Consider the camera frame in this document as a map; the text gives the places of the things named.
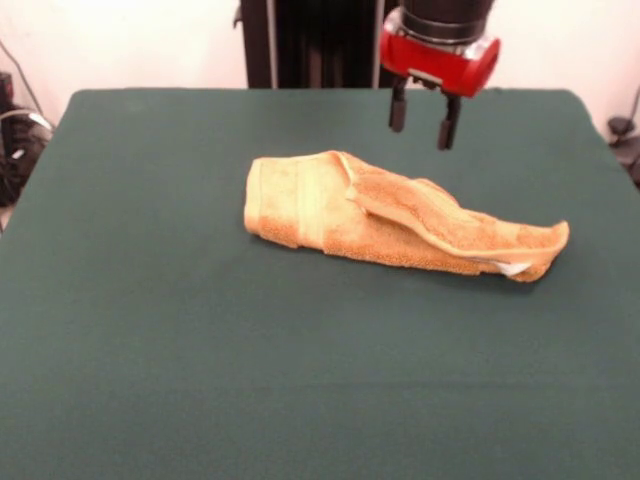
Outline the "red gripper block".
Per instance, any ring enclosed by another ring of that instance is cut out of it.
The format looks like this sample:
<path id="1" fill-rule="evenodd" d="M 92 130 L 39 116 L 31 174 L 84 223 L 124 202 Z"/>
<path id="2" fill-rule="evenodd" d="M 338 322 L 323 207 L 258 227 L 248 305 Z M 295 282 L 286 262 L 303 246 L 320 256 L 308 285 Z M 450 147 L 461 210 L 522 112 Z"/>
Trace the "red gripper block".
<path id="1" fill-rule="evenodd" d="M 485 87 L 500 55 L 500 40 L 486 33 L 461 43 L 421 36 L 410 26 L 411 16 L 403 7 L 394 8 L 384 19 L 380 35 L 380 63 L 402 78 L 414 78 L 446 95 L 446 115 L 440 124 L 437 147 L 453 147 L 462 97 L 473 97 Z M 404 129 L 406 81 L 395 81 L 391 90 L 389 127 Z"/>

